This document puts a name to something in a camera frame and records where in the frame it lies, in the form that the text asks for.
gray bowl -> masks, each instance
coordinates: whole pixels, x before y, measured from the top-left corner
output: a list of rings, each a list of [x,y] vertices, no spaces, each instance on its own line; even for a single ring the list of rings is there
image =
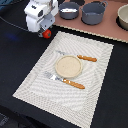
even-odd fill
[[[63,9],[75,9],[75,12],[64,12]],[[71,20],[79,15],[79,5],[75,2],[64,2],[59,5],[59,15],[63,19]]]

black table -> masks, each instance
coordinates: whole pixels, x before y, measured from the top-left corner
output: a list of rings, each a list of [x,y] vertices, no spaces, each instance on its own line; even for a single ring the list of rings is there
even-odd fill
[[[0,11],[0,16],[27,29],[24,8],[28,2],[29,0],[25,0],[5,7]],[[57,26],[53,26],[51,31],[50,39],[39,38],[37,34],[15,28],[0,20],[0,105],[51,128],[78,128],[59,117],[12,97],[57,32],[63,31],[114,45],[91,128],[127,128],[128,44]]]

beige placemat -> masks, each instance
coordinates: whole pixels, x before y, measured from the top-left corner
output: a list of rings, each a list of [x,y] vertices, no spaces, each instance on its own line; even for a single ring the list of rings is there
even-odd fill
[[[89,128],[112,49],[111,44],[59,31],[13,96],[81,128]],[[44,77],[44,71],[56,74],[55,62],[62,56],[56,50],[97,58],[97,62],[81,60],[82,73],[70,79],[83,84],[84,90]]]

pot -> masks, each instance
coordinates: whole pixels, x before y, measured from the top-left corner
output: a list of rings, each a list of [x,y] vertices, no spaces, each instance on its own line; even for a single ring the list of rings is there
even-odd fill
[[[118,9],[118,17],[120,25],[128,30],[128,4]]]
[[[75,2],[64,2],[59,5],[59,15],[66,20],[74,19],[79,15],[79,5]]]
[[[108,3],[106,1],[102,2],[92,2],[83,6],[82,10],[82,21],[89,25],[99,24],[104,15],[105,8]]]

wooden handle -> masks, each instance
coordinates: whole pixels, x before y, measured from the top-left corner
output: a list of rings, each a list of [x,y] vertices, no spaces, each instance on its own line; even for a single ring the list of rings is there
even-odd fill
[[[88,60],[88,61],[93,61],[93,62],[96,62],[97,61],[96,58],[92,58],[92,57],[87,57],[87,56],[82,56],[82,55],[77,55],[77,57],[79,59],[83,59],[83,60]]]
[[[63,79],[63,82],[66,84],[72,85],[76,88],[79,88],[79,89],[85,89],[85,87],[82,84],[78,84],[78,83],[75,83],[75,82],[70,81],[70,80]]]

